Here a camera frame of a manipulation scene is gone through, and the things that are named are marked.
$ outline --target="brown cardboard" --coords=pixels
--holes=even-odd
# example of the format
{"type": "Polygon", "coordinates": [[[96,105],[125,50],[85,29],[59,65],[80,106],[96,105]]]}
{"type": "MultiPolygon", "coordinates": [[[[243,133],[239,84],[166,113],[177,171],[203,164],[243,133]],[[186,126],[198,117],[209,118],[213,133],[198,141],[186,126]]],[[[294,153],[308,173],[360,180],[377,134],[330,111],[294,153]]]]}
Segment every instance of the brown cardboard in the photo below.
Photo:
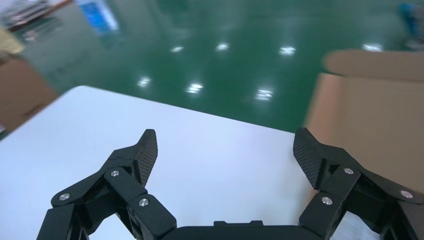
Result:
{"type": "Polygon", "coordinates": [[[306,126],[361,165],[424,192],[424,53],[337,51],[324,65],[306,126]]]}
{"type": "Polygon", "coordinates": [[[23,59],[0,61],[0,125],[11,132],[58,96],[23,59]]]}

